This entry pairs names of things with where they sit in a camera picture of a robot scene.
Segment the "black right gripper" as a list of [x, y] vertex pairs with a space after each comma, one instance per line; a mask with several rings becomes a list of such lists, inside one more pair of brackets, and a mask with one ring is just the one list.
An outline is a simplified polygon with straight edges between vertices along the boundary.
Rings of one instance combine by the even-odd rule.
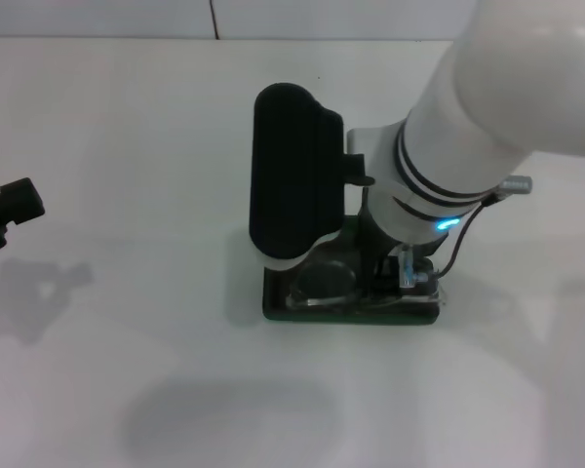
[[358, 251], [360, 253], [360, 282], [364, 293], [372, 289], [375, 269], [400, 244], [388, 236], [374, 221], [368, 203], [368, 194], [362, 195], [358, 212]]

